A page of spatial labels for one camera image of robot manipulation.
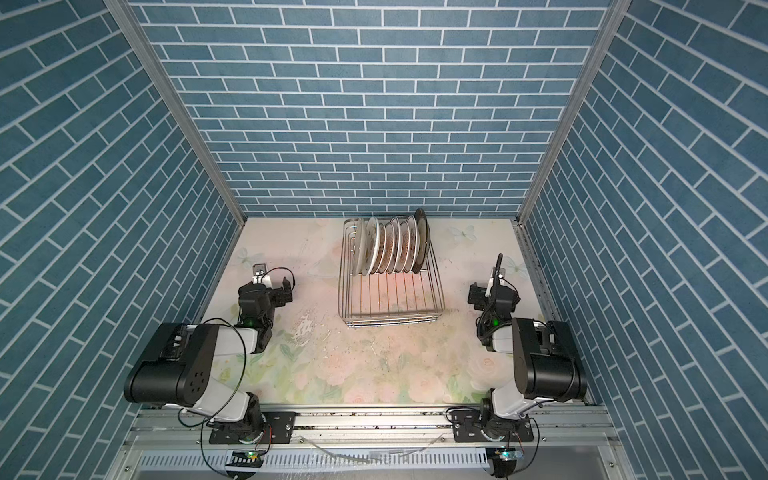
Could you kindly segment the dark patterned rim plate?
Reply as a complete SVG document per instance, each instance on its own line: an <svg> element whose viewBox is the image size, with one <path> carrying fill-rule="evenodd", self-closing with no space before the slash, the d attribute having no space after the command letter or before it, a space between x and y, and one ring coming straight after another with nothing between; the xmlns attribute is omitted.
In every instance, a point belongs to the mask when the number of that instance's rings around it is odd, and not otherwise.
<svg viewBox="0 0 768 480"><path fill-rule="evenodd" d="M417 249L414 264L411 272L418 274L426 261L427 252L430 246L430 230L426 212L422 208L417 208L414 214L418 233Z"/></svg>

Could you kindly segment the plain grey white plate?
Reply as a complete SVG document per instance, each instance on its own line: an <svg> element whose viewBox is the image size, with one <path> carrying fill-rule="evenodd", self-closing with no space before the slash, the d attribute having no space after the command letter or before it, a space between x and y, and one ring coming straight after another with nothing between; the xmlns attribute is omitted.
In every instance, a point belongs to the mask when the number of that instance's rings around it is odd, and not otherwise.
<svg viewBox="0 0 768 480"><path fill-rule="evenodd" d="M366 219L358 218L355 223L355 246L352 273L358 275L365 263L365 248L367 244Z"/></svg>

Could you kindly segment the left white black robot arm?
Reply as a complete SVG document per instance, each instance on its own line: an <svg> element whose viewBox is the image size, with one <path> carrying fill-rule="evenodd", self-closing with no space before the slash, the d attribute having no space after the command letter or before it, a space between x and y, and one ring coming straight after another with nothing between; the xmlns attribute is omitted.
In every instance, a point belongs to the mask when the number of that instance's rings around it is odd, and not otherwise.
<svg viewBox="0 0 768 480"><path fill-rule="evenodd" d="M212 445L287 444L294 412L265 413L256 394L214 379L217 357L261 354L272 337L275 310L293 300L295 281L277 285L269 270L238 289L238 318L212 318L198 325L163 323L155 331L124 384L136 404L175 405L198 415L210 428Z"/></svg>

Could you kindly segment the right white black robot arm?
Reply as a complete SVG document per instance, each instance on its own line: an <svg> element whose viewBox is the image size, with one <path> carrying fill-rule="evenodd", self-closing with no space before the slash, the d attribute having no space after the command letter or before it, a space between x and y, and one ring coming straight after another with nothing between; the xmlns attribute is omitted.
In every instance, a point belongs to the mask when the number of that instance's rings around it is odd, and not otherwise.
<svg viewBox="0 0 768 480"><path fill-rule="evenodd" d="M490 352L512 356L510 382L489 390L476 427L491 441L532 437L528 415L548 403L583 400L587 373L570 326L515 317L520 302L516 288L501 278L489 286L469 286L467 302L480 312L476 336Z"/></svg>

